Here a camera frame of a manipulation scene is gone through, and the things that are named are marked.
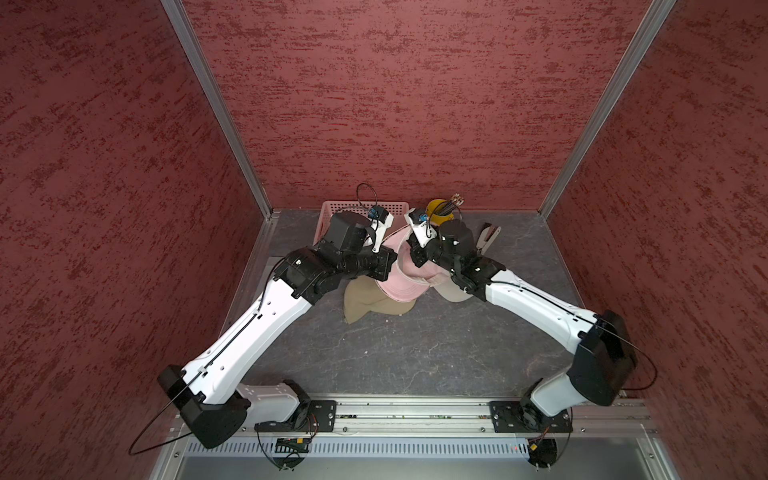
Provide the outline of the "beige baseball cap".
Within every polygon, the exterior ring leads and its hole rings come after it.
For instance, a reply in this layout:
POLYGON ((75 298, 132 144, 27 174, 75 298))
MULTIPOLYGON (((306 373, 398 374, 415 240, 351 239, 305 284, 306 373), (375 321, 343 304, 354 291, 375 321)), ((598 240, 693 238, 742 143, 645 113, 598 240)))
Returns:
POLYGON ((399 302, 390 298, 378 283, 369 277, 351 280, 345 289, 343 316, 347 324, 353 324, 368 313, 402 315, 413 309, 416 301, 399 302))

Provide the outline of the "pink cloth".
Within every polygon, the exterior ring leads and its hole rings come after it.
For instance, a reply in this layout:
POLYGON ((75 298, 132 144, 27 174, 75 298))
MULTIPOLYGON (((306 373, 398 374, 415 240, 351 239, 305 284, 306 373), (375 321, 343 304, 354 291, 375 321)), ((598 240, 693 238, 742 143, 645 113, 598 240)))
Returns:
POLYGON ((409 227, 403 227, 389 235, 383 243, 383 247, 391 248, 397 254, 397 259, 388 278, 377 281, 377 285, 389 298, 400 303, 414 301, 430 288, 450 280, 449 274, 432 262, 416 266, 407 242, 411 234, 409 227))

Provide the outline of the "white Colorado baseball cap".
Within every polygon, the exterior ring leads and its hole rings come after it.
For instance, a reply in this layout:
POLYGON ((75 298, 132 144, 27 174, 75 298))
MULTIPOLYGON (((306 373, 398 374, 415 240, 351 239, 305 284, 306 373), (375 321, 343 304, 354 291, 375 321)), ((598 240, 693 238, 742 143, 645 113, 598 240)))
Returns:
POLYGON ((462 290, 451 278, 449 272, 436 274, 429 280, 431 287, 445 300, 461 303, 469 300, 472 295, 462 290))

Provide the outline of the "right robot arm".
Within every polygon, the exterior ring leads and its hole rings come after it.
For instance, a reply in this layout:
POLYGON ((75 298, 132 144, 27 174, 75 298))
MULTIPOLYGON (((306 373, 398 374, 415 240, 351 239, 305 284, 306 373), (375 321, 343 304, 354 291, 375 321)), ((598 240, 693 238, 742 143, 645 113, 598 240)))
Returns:
POLYGON ((472 232, 460 220, 434 226, 423 209, 414 209, 406 222, 416 266, 431 263, 446 270, 462 292, 512 312, 572 354, 568 368, 538 381, 521 398, 521 417, 533 424, 584 402, 613 403, 637 366, 621 316, 609 310, 597 314, 529 284, 480 254, 472 232))

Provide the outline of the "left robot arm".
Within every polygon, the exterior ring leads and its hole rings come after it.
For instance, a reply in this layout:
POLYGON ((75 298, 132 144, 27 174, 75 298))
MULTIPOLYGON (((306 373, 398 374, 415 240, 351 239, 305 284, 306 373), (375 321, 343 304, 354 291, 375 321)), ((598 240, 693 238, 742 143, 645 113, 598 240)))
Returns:
POLYGON ((242 380, 279 335, 342 280, 388 278, 397 254, 383 241, 392 223, 382 206, 367 215, 334 214, 315 245, 276 264, 262 294, 211 347, 185 366, 161 372, 159 384, 205 448, 223 444, 246 425, 305 427, 310 398, 296 383, 247 386, 242 380))

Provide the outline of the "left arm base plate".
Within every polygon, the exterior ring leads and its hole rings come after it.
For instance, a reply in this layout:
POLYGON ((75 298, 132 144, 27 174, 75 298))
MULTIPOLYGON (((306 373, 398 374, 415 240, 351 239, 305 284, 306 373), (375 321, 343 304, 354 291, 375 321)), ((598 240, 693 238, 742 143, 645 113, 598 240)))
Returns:
POLYGON ((332 432, 336 421, 338 403, 334 400, 310 400, 300 403, 283 422, 257 423, 260 432, 303 432, 309 435, 332 432))

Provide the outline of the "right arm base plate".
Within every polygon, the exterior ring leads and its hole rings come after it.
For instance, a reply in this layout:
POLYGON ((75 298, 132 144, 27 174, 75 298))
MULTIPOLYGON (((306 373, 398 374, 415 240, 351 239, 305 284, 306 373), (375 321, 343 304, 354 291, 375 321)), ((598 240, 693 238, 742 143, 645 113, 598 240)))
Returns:
POLYGON ((531 402, 491 401, 489 415, 495 433, 571 433, 570 414, 563 410, 555 416, 547 416, 531 402))

